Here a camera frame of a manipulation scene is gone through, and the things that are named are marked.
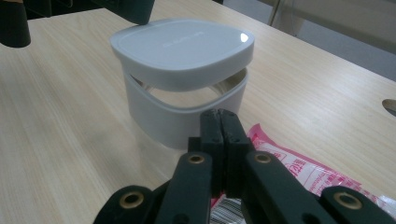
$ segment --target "black object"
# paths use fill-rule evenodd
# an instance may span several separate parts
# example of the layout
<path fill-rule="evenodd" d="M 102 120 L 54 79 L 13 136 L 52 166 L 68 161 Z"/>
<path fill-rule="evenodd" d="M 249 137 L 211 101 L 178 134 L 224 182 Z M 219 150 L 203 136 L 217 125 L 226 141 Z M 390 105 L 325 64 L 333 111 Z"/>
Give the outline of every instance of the black object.
<path fill-rule="evenodd" d="M 11 48 L 30 44 L 29 27 L 23 2 L 0 0 L 0 43 Z"/>
<path fill-rule="evenodd" d="M 125 20 L 144 25 L 149 22 L 155 0 L 92 0 Z"/>
<path fill-rule="evenodd" d="M 201 115 L 201 137 L 189 139 L 170 181 L 150 191 L 131 186 L 107 201 L 94 224 L 205 224 L 211 195 L 242 199 L 250 223 L 396 223 L 353 189 L 311 194 L 274 155 L 255 151 L 238 117 L 227 110 Z"/>

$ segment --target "wood grain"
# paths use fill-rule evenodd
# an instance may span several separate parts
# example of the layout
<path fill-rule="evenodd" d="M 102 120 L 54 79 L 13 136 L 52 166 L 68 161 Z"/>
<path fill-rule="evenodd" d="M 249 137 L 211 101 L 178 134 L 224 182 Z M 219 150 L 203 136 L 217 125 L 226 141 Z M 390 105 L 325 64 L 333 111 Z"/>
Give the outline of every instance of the wood grain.
<path fill-rule="evenodd" d="M 211 1 L 158 0 L 256 36 L 240 119 L 283 147 L 396 198 L 396 83 Z M 92 223 L 127 185 L 155 189 L 183 151 L 150 142 L 128 112 L 108 39 L 133 24 L 98 9 L 29 21 L 32 44 L 0 47 L 0 223 Z"/>

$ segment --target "plastic wrapper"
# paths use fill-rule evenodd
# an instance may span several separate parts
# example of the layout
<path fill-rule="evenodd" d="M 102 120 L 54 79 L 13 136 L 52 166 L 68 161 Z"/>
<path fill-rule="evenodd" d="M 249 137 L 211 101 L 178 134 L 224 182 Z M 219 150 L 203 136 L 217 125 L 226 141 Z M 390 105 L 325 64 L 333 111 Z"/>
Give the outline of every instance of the plastic wrapper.
<path fill-rule="evenodd" d="M 279 146 L 265 134 L 260 124 L 254 125 L 247 136 L 252 140 L 256 150 L 268 151 L 279 158 L 294 177 L 310 192 L 320 195 L 327 187 L 345 186 L 364 194 L 396 218 L 396 201 L 386 196 L 376 197 L 363 189 L 358 181 L 291 149 Z M 213 202 L 210 221 L 211 223 L 245 223 L 240 212 L 240 201 L 221 196 Z"/>

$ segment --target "opening in container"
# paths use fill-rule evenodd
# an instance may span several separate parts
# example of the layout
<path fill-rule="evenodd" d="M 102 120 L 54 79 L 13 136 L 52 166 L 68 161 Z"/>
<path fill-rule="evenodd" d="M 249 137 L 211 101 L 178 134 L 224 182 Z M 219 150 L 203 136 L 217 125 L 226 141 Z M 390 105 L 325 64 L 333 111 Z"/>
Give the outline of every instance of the opening in container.
<path fill-rule="evenodd" d="M 151 87 L 143 87 L 154 97 L 163 101 L 166 104 L 177 107 L 195 107 L 204 105 L 218 99 L 221 95 L 230 91 L 238 85 L 247 75 L 247 69 L 243 69 L 235 75 L 224 79 L 223 81 L 206 88 L 196 91 L 162 91 Z"/>

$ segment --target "brass insert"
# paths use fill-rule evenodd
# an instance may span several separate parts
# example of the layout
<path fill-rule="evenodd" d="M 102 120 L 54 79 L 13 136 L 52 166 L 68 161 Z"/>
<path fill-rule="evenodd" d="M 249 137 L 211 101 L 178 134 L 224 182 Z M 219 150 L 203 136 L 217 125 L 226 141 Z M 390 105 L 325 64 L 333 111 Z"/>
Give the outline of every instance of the brass insert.
<path fill-rule="evenodd" d="M 142 192 L 131 191 L 122 195 L 120 198 L 120 206 L 124 209 L 136 208 L 144 201 L 144 199 L 145 197 Z"/>
<path fill-rule="evenodd" d="M 189 157 L 189 162 L 194 163 L 194 164 L 199 164 L 201 162 L 204 162 L 205 158 L 200 155 L 192 155 Z"/>
<path fill-rule="evenodd" d="M 269 156 L 267 156 L 267 155 L 264 155 L 264 154 L 257 154 L 254 157 L 254 160 L 257 161 L 257 162 L 260 162 L 260 163 L 268 163 L 268 162 L 271 161 L 271 158 Z"/>
<path fill-rule="evenodd" d="M 346 192 L 334 193 L 334 199 L 336 202 L 349 209 L 358 210 L 363 207 L 363 204 L 359 199 Z"/>

